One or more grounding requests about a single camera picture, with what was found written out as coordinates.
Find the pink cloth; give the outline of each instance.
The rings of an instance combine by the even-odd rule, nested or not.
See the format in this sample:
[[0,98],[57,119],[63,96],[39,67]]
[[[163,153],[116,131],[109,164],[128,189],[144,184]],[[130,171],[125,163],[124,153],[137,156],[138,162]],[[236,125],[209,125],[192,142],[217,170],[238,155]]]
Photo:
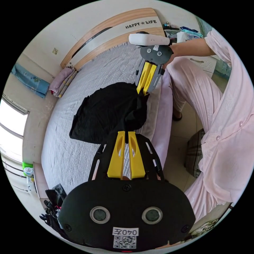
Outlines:
[[209,32],[205,40],[232,67],[224,94],[187,58],[176,57],[167,66],[173,81],[174,107],[181,110],[187,101],[206,133],[201,140],[202,172],[185,192],[196,221],[219,204],[236,203],[254,166],[253,84],[234,49],[216,30]]
[[65,67],[60,73],[54,78],[49,86],[49,90],[57,93],[63,81],[72,73],[73,69]]
[[167,70],[162,76],[161,95],[159,100],[156,127],[151,143],[164,167],[172,124],[173,96],[171,78]]

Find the tile floor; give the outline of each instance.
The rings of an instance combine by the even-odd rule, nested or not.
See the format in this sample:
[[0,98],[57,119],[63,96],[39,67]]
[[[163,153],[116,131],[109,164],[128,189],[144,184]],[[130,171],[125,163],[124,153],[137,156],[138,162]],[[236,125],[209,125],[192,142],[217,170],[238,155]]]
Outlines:
[[[227,80],[213,74],[212,80],[224,92]],[[183,109],[183,118],[179,122],[172,122],[171,136],[167,159],[164,166],[165,178],[182,191],[186,191],[195,181],[184,167],[187,142],[193,134],[202,129],[202,123],[194,109],[186,103]],[[202,226],[205,222],[219,218],[227,209],[228,204],[219,205],[204,218],[194,224],[191,231]]]

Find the window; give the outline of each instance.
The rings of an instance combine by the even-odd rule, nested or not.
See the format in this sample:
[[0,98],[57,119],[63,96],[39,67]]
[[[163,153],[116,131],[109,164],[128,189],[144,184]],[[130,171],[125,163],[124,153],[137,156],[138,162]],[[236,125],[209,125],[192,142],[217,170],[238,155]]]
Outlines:
[[22,162],[25,125],[29,112],[3,95],[0,102],[0,152]]

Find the pink pants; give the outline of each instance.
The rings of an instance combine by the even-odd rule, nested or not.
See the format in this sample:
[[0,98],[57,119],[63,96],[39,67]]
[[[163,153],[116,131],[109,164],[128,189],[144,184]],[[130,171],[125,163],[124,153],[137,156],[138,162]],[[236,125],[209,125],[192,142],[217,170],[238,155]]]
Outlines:
[[[185,57],[176,57],[167,69],[172,80],[173,107],[181,112],[187,101],[197,112],[204,131],[207,132],[223,94],[200,67]],[[196,221],[209,213],[217,204],[222,203],[206,191],[203,172],[185,195],[192,205]]]

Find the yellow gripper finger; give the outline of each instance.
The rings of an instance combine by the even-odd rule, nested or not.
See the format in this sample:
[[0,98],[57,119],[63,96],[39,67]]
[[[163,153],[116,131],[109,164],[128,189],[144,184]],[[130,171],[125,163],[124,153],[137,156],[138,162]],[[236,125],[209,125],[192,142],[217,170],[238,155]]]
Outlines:
[[112,153],[107,175],[109,178],[123,178],[125,131],[119,131]]
[[130,156],[130,179],[145,177],[145,169],[138,147],[136,134],[134,131],[128,132],[129,136],[129,156]]
[[149,62],[145,62],[144,68],[142,70],[142,74],[140,76],[140,80],[138,82],[137,92],[140,93],[140,90],[143,88],[143,94],[147,94],[147,90],[151,84],[153,79],[153,75],[155,73],[157,66],[155,64],[151,64]]

